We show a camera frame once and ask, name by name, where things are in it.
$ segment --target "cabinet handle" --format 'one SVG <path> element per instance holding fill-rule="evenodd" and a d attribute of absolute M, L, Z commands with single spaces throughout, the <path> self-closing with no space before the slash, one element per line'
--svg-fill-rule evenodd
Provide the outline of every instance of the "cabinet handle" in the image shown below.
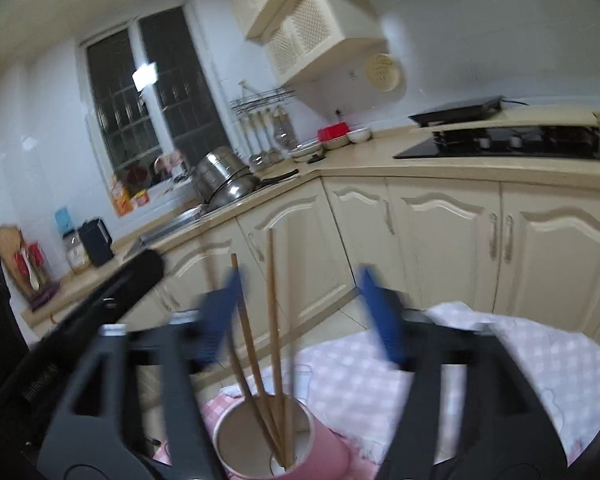
<path fill-rule="evenodd" d="M 167 309 L 168 312 L 177 312 L 180 310 L 180 305 L 178 302 L 170 293 L 167 292 L 167 290 L 165 290 L 163 286 L 156 287 L 156 291 L 158 292 L 162 306 Z"/>
<path fill-rule="evenodd" d="M 392 235 L 395 235 L 394 222 L 391 220 L 391 206 L 389 206 L 388 200 L 382 200 L 384 202 L 384 223 L 386 228 Z"/>
<path fill-rule="evenodd" d="M 498 215 L 492 212 L 489 215 L 491 221 L 491 228 L 489 230 L 489 256 L 492 260 L 496 259 L 496 252 L 498 251 L 498 243 L 496 241 L 498 234 Z"/>
<path fill-rule="evenodd" d="M 258 253 L 258 259 L 261 262 L 264 262 L 264 254 L 262 254 L 262 251 L 258 247 L 258 244 L 256 243 L 256 240 L 253 237 L 253 233 L 249 233 L 248 236 L 249 236 L 249 241 L 251 242 L 251 245 L 253 246 L 253 249 Z"/>
<path fill-rule="evenodd" d="M 507 215 L 505 224 L 507 225 L 507 238 L 504 248 L 504 261 L 505 263 L 509 263 L 511 261 L 511 253 L 513 252 L 513 216 Z"/>

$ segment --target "gas stove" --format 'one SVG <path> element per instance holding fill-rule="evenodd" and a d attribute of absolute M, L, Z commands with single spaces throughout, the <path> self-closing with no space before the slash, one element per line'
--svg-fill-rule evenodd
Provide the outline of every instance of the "gas stove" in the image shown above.
<path fill-rule="evenodd" d="M 394 158 L 544 156 L 600 160 L 600 128 L 516 126 L 434 131 L 430 139 Z"/>

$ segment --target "window frame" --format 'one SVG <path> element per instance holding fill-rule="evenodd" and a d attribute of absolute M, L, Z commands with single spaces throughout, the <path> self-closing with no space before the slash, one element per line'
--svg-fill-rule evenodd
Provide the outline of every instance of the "window frame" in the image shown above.
<path fill-rule="evenodd" d="M 142 42 L 139 21 L 147 16 L 175 7 L 181 7 L 184 13 L 187 28 L 189 29 L 189 35 L 191 36 L 191 42 L 196 51 L 196 55 L 198 56 L 198 60 L 200 61 L 200 67 L 206 78 L 211 98 L 216 105 L 220 121 L 224 127 L 231 148 L 240 156 L 249 156 L 249 153 L 244 151 L 245 147 L 238 134 L 235 120 L 229 107 L 229 101 L 222 89 L 218 72 L 207 47 L 204 31 L 200 27 L 200 22 L 196 16 L 191 0 L 151 0 L 128 9 L 119 10 L 118 12 L 107 16 L 105 19 L 96 22 L 91 27 L 85 28 L 82 34 L 78 35 L 77 38 L 79 42 L 77 45 L 78 85 L 80 87 L 82 102 L 85 107 L 87 130 L 89 132 L 91 145 L 107 192 L 110 192 L 110 181 L 115 172 L 97 118 L 96 105 L 91 87 L 87 49 L 108 36 L 126 29 L 136 68 L 142 64 L 148 64 L 144 43 Z M 173 151 L 175 145 L 171 137 L 169 126 L 166 122 L 166 117 L 162 112 L 162 106 L 155 85 L 145 88 L 142 92 L 142 96 L 144 97 L 147 110 L 149 111 L 149 117 L 154 126 L 154 131 L 162 152 L 168 153 Z M 161 200 L 158 199 L 158 197 L 164 190 L 172 185 L 173 179 L 169 178 L 152 186 L 149 189 L 149 193 L 152 196 L 152 202 L 150 202 L 149 206 L 153 204 L 155 200 L 157 200 L 155 206 L 167 201 L 171 193 L 161 197 Z M 194 198 L 194 190 L 192 189 L 191 193 L 186 194 L 186 196 L 187 200 Z M 147 207 L 148 206 L 144 206 L 139 209 L 147 211 Z"/>

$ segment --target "stove knob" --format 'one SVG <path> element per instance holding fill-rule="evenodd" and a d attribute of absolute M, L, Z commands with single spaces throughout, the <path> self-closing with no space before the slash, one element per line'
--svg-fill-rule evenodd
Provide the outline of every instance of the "stove knob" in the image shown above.
<path fill-rule="evenodd" d="M 512 135 L 509 138 L 509 146 L 511 146 L 514 150 L 519 150 L 522 148 L 522 137 L 519 135 Z"/>

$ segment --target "stainless steel pot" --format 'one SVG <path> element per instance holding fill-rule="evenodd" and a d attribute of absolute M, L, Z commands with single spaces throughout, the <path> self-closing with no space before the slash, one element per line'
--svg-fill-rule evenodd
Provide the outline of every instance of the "stainless steel pot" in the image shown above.
<path fill-rule="evenodd" d="M 229 205 L 231 202 L 235 202 L 263 186 L 277 184 L 298 173 L 298 170 L 293 170 L 280 176 L 263 178 L 262 180 L 254 174 L 234 176 L 214 193 L 209 201 L 209 209 L 213 211 L 219 207 Z"/>
<path fill-rule="evenodd" d="M 254 174 L 235 176 L 214 193 L 211 200 L 209 200 L 209 209 L 213 211 L 228 205 L 259 187 L 260 179 Z"/>
<path fill-rule="evenodd" d="M 240 157 L 228 146 L 220 146 L 207 153 L 196 166 L 193 180 L 204 201 L 208 202 L 225 182 L 247 174 L 251 174 L 249 167 Z"/>

